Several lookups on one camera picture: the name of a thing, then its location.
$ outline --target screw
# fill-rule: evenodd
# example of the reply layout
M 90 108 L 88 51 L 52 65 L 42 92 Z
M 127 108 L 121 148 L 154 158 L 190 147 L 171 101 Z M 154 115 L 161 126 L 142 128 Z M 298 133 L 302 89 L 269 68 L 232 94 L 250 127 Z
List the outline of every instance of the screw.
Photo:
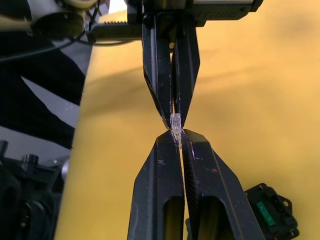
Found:
M 152 25 L 152 18 L 149 14 L 145 15 L 143 17 L 143 24 L 146 25 L 147 27 L 151 27 Z

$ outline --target small clear object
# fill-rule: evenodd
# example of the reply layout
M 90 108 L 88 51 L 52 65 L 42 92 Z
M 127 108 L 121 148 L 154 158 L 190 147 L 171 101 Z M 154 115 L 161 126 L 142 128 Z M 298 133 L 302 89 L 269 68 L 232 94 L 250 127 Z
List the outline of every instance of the small clear object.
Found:
M 181 114 L 180 113 L 172 113 L 170 116 L 170 123 L 172 128 L 173 137 L 178 143 L 179 149 L 182 149 L 182 142 L 181 142 Z

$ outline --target black connector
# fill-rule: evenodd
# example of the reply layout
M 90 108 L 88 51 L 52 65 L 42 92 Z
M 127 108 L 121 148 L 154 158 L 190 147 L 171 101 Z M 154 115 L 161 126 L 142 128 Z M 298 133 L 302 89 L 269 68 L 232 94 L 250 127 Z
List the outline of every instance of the black connector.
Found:
M 245 191 L 266 240 L 291 240 L 299 236 L 292 203 L 261 183 Z

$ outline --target yellow cloth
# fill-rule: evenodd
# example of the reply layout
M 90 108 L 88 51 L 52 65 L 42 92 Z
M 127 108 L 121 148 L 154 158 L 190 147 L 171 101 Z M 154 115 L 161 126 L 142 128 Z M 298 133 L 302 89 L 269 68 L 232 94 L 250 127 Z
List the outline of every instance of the yellow cloth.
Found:
M 244 190 L 264 182 L 290 199 L 302 240 L 318 239 L 320 223 L 319 9 L 316 0 L 265 0 L 239 21 L 199 28 L 185 126 L 211 142 Z M 164 131 L 141 42 L 96 47 L 55 240 L 127 239 L 135 177 Z

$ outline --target black cable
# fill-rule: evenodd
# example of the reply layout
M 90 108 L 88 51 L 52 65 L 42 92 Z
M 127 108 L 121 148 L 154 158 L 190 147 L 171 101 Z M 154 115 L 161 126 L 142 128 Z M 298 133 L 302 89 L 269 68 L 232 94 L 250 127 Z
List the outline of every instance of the black cable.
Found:
M 116 41 L 116 42 L 106 42 L 106 43 L 94 43 L 94 44 L 90 44 L 87 41 L 83 41 L 80 39 L 75 39 L 75 41 L 77 43 L 80 44 L 84 44 L 84 45 L 88 45 L 88 46 L 95 46 L 95 47 L 112 47 L 112 46 L 120 46 L 120 45 L 124 45 L 124 44 L 129 44 L 132 43 L 132 40 L 128 40 L 128 41 Z
M 89 31 L 91 31 L 92 25 L 96 22 L 96 17 L 97 17 L 97 15 L 98 15 L 99 10 L 100 10 L 100 3 L 101 3 L 101 0 L 98 0 L 98 1 L 96 2 L 97 7 L 94 9 L 93 15 L 92 15 L 91 18 L 90 18 Z
M 0 57 L 0 64 L 11 62 L 11 61 L 16 61 L 16 60 L 20 60 L 20 59 L 25 59 L 28 57 L 33 57 L 33 56 L 37 56 L 37 55 L 41 55 L 41 54 L 45 54 L 45 53 L 48 53 L 48 52 L 51 52 L 54 50 L 64 49 L 64 48 L 72 45 L 74 42 L 78 41 L 84 34 L 85 34 L 85 32 L 82 32 L 77 38 L 74 38 L 74 39 L 70 40 L 69 42 L 62 44 L 60 46 L 46 47 L 46 48 L 42 48 L 39 50 L 25 51 L 25 52 L 19 53 L 19 54 L 12 54 L 9 56 Z

